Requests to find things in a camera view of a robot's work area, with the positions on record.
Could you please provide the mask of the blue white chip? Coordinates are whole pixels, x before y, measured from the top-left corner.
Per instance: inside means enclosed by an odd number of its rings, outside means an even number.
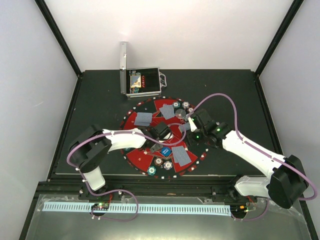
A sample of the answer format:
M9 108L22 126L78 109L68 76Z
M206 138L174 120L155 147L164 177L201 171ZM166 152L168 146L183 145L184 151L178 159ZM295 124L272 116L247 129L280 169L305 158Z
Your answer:
M163 168L165 170L170 170L171 168L173 167L173 163L171 161L166 161L164 164L163 164Z

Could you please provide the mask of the grey card deck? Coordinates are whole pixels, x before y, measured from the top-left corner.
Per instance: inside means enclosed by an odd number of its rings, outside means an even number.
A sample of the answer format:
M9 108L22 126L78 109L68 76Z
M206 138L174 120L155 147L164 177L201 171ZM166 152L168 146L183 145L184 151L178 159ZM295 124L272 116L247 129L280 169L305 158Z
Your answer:
M181 133L187 132L191 129L190 123L184 123L178 126L178 129L180 130Z

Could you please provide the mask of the green chips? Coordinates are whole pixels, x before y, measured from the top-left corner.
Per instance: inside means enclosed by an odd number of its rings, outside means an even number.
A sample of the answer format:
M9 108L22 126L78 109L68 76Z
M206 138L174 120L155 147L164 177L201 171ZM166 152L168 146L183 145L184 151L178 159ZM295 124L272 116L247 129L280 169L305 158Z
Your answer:
M149 176L154 176L156 174L156 168L154 166L150 166L148 169L147 169L147 174Z
M175 101L175 102L172 104L172 106L173 106L174 109L179 109L180 106L181 106L181 104L180 104L180 102Z

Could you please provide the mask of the blue white chips seat one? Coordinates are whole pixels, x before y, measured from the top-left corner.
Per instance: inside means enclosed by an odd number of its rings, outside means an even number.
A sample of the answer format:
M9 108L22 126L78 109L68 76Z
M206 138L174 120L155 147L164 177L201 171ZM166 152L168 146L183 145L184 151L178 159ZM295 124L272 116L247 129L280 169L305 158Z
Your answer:
M184 101L184 102L182 103L182 107L183 107L184 109L188 109L188 108L190 107L190 103L187 102L187 101Z

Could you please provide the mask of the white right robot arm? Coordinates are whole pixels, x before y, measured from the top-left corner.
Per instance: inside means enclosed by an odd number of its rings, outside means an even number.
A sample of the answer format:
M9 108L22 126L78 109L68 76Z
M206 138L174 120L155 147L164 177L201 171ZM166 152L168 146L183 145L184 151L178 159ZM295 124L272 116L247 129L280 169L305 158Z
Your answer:
M241 176L227 189L230 200L238 202L244 196L270 198L281 208L289 209L309 187L303 178L305 170L298 157L285 157L267 150L237 133L227 123L216 123L204 109L187 114L185 119L190 126L188 135L192 140L228 151L263 174L262 177Z

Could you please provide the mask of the blue small blind button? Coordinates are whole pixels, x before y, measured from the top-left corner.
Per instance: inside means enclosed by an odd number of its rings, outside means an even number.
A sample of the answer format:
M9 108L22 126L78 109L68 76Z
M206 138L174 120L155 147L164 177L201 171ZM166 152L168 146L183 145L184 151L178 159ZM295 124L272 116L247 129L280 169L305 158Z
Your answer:
M163 147L160 152L164 157L168 157L172 151L169 147Z

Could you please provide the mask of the blue card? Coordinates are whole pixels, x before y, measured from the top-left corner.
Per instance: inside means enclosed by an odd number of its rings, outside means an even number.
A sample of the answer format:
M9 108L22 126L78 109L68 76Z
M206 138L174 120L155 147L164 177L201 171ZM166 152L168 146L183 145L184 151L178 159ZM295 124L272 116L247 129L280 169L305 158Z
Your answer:
M143 126L143 127L147 127L152 123L153 120L153 114L150 112L138 112L135 120L134 120L134 124L136 126Z
M178 163L181 167L186 166L192 162L186 149L183 146L176 146L171 148L173 154L173 160Z
M159 110L165 120L169 120L175 117L174 107L172 105L164 104L162 107L159 108Z

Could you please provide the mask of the clear round dealer puck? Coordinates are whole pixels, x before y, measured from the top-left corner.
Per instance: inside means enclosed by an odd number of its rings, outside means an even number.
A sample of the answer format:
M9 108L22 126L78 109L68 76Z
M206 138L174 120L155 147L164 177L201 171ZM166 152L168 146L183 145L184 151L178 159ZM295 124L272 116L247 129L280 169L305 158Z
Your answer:
M177 109L175 111L175 116L178 118L178 119L184 119L186 117L187 113L184 109Z

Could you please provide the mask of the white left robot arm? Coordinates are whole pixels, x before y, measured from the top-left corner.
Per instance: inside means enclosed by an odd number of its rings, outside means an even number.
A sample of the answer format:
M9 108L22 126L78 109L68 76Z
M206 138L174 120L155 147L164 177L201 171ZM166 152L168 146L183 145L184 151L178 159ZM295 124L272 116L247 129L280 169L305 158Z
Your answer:
M155 127L139 126L133 129L98 129L94 125L77 138L66 157L89 186L89 193L97 200L108 192L100 164L109 152L124 149L151 149L166 144L173 137L172 130L164 122Z

